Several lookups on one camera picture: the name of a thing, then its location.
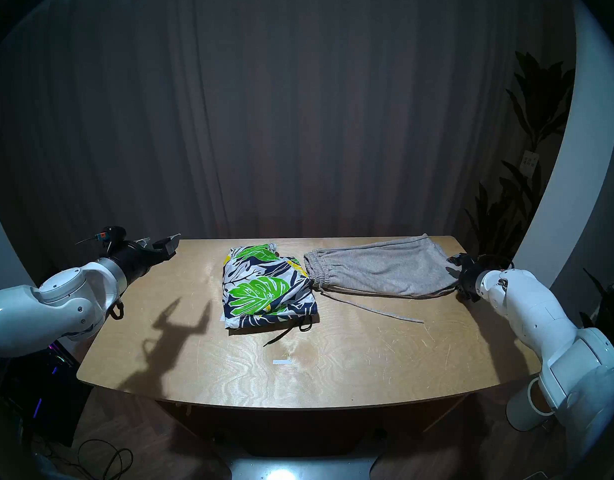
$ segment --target gray drawstring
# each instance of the gray drawstring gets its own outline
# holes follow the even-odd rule
[[[424,323],[424,320],[419,320],[418,318],[408,318],[406,316],[400,316],[400,315],[396,315],[395,313],[389,313],[389,312],[385,312],[385,311],[378,311],[378,310],[373,310],[371,308],[368,308],[367,306],[362,306],[362,305],[357,305],[356,303],[353,303],[351,301],[346,301],[344,299],[338,299],[337,297],[331,296],[330,294],[327,294],[324,290],[320,290],[319,291],[323,296],[329,298],[329,299],[333,299],[334,301],[339,301],[341,303],[347,303],[348,305],[352,305],[355,306],[356,308],[360,308],[363,310],[367,310],[367,311],[371,311],[373,313],[378,313],[379,315],[385,315],[385,316],[389,316],[391,318],[397,318],[399,320],[404,320],[404,321],[412,321],[414,323]]]

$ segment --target paper label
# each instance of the paper label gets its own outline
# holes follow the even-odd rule
[[[520,173],[529,179],[532,178],[536,164],[538,163],[538,153],[532,153],[531,151],[525,151],[523,155],[523,161],[520,162]]]

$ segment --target gray sweatpants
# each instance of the gray sweatpants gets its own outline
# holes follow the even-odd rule
[[[317,291],[428,298],[448,294],[456,286],[447,255],[426,233],[350,248],[314,249],[304,259]]]

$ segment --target floral shorts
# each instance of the floral shorts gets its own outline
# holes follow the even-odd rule
[[[311,281],[274,243],[232,248],[222,267],[225,328],[261,327],[316,314]]]

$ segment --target elastic waistband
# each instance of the elastic waistband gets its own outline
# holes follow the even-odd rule
[[[318,257],[318,253],[312,251],[305,253],[305,268],[311,280],[311,288],[315,291],[323,291],[330,284],[330,269],[327,264]]]

